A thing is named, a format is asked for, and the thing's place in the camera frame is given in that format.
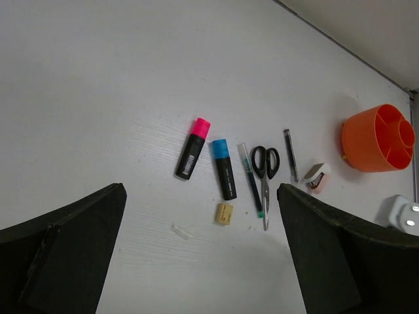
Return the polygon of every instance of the beige eraser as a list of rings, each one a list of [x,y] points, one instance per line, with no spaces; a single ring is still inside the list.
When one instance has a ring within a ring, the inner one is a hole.
[[[225,203],[218,204],[217,215],[215,221],[220,224],[230,224],[231,215],[233,214],[233,206]]]

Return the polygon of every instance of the pink cap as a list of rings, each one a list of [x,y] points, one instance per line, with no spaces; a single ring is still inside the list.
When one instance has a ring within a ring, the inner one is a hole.
[[[210,126],[211,124],[208,121],[198,118],[192,127],[191,134],[195,134],[203,139],[206,139]]]

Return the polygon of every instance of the black scissor handle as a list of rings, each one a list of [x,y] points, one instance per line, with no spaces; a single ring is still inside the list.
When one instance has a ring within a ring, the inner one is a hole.
[[[270,154],[274,153],[275,156],[275,162],[274,167],[272,168],[272,163],[270,162]],[[281,164],[281,159],[280,159],[280,153],[274,149],[274,148],[269,148],[266,150],[266,170],[267,170],[267,174],[268,174],[268,178],[269,180],[272,179],[275,174],[278,172],[279,168],[280,168],[280,164]]]
[[[261,155],[261,159],[259,162],[259,166],[256,164],[256,152],[259,151]],[[251,165],[253,166],[256,175],[263,179],[264,173],[266,171],[266,148],[263,146],[256,146],[251,152]]]

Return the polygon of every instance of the orange pen holder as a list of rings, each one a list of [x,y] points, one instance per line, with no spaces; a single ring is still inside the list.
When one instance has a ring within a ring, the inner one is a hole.
[[[413,145],[411,124],[392,105],[355,114],[343,125],[343,158],[363,172],[405,169],[412,161]]]

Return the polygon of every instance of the marker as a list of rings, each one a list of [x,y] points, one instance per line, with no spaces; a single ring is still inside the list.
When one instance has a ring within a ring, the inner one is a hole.
[[[246,169],[247,177],[249,178],[250,189],[253,193],[253,198],[255,199],[257,214],[259,218],[263,218],[264,213],[263,213],[261,198],[259,197],[259,192],[257,191],[255,176],[253,174],[253,169],[250,164],[249,154],[247,153],[247,149],[244,143],[238,145],[237,147],[238,147],[238,152],[240,154],[240,157],[242,157],[243,164]]]
[[[175,174],[179,178],[185,180],[191,178],[210,126],[211,124],[208,121],[201,118],[196,119],[177,165]]]
[[[212,145],[224,200],[233,200],[234,198],[237,198],[237,193],[236,185],[234,184],[230,154],[228,153],[227,141],[225,139],[218,139],[213,141]]]

